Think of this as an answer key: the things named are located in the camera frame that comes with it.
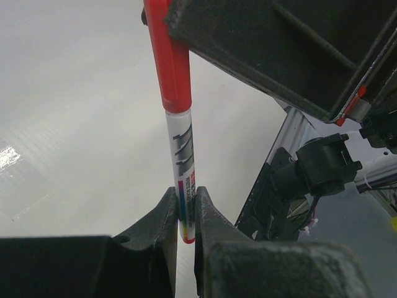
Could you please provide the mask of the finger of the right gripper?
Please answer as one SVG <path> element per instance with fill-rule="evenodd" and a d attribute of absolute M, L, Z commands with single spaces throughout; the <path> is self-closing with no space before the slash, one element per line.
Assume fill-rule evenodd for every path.
<path fill-rule="evenodd" d="M 250 86 L 324 122 L 353 93 L 385 21 L 367 1 L 173 1 L 169 35 Z"/>
<path fill-rule="evenodd" d="M 146 17 L 145 9 L 143 9 L 141 12 L 141 20 L 144 25 L 147 25 L 147 17 Z"/>

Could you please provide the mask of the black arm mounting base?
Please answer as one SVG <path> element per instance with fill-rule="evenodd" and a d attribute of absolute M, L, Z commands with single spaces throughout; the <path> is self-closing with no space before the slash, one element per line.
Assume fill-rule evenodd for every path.
<path fill-rule="evenodd" d="M 297 170 L 298 162 L 283 147 L 266 161 L 235 223 L 255 241 L 297 241 L 298 219 L 288 217 L 292 202 L 309 193 Z"/>

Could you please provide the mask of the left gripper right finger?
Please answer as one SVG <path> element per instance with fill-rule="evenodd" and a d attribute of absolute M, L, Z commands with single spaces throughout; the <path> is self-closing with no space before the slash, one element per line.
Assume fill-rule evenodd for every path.
<path fill-rule="evenodd" d="M 199 297 L 368 297 L 361 265 L 332 243 L 256 242 L 195 195 L 194 273 Z"/>

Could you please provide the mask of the red marker pen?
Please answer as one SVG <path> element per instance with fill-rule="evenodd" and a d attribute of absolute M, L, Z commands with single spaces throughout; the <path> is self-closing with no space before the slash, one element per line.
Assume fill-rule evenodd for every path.
<path fill-rule="evenodd" d="M 178 114 L 166 112 L 166 122 L 177 196 L 179 230 L 182 240 L 191 244 L 195 241 L 196 192 L 191 112 L 190 110 Z"/>

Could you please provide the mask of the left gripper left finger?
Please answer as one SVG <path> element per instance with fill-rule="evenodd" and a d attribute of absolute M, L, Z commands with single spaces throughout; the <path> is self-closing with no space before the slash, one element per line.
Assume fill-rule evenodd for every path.
<path fill-rule="evenodd" d="M 2 297 L 174 297 L 177 198 L 114 237 L 1 239 Z"/>

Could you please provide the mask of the red pen cap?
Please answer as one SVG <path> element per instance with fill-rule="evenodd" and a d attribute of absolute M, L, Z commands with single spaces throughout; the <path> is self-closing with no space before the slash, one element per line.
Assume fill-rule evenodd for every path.
<path fill-rule="evenodd" d="M 185 112 L 192 105 L 189 49 L 168 34 L 166 17 L 171 2 L 147 0 L 143 4 L 163 107 L 173 114 Z"/>

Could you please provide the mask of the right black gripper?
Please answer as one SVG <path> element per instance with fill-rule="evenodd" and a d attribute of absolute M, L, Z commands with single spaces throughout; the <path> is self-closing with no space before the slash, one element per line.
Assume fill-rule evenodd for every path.
<path fill-rule="evenodd" d="M 385 21 L 357 76 L 353 93 L 333 122 L 347 119 L 361 125 L 361 136 L 374 148 L 396 148 L 396 1 L 367 1 L 374 4 L 364 20 L 371 27 Z"/>

